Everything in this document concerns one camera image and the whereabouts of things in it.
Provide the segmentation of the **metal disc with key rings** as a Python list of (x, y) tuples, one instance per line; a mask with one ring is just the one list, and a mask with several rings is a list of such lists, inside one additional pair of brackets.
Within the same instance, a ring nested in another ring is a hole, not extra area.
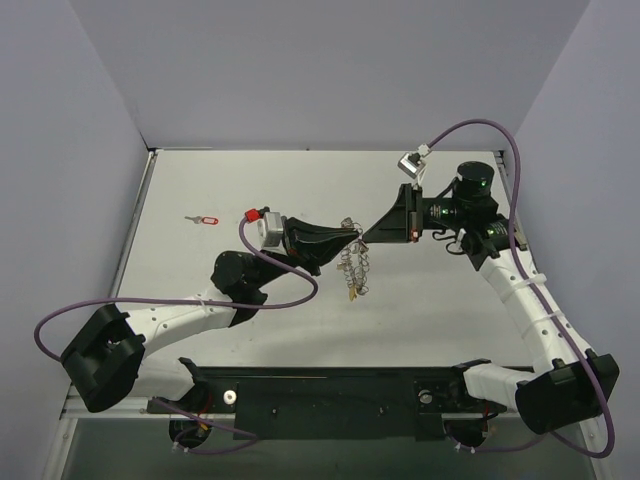
[(353, 302), (369, 291), (367, 285), (370, 270), (369, 247), (363, 240), (363, 228), (358, 222), (351, 217), (346, 217), (341, 221), (341, 226), (353, 229), (357, 233), (356, 239), (341, 250), (337, 264), (337, 269), (343, 273), (349, 300)]

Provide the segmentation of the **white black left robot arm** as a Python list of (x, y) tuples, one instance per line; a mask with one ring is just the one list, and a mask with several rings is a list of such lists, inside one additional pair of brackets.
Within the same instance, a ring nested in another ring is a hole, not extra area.
[(316, 226), (266, 209), (246, 212), (238, 233), (246, 249), (220, 253), (209, 286), (191, 297), (129, 298), (129, 311), (119, 307), (124, 298), (92, 302), (94, 313), (60, 356), (89, 412), (125, 399), (160, 350), (311, 301), (322, 267), (359, 238), (352, 226)]

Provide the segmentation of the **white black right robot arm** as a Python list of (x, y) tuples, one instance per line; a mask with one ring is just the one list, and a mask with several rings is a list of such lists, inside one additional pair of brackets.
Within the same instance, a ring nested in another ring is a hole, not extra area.
[(468, 409), (480, 399), (515, 410), (534, 433), (550, 433), (602, 414), (620, 374), (615, 359), (597, 354), (553, 303), (545, 276), (515, 237), (511, 219), (491, 195), (493, 168), (465, 162), (443, 192), (426, 198), (426, 166), (418, 154), (399, 162), (411, 182), (364, 235), (367, 244), (417, 242), (424, 231), (442, 240), (451, 231), (474, 269), (493, 288), (527, 348), (532, 367), (518, 371), (487, 360), (468, 362), (447, 383), (449, 402)]

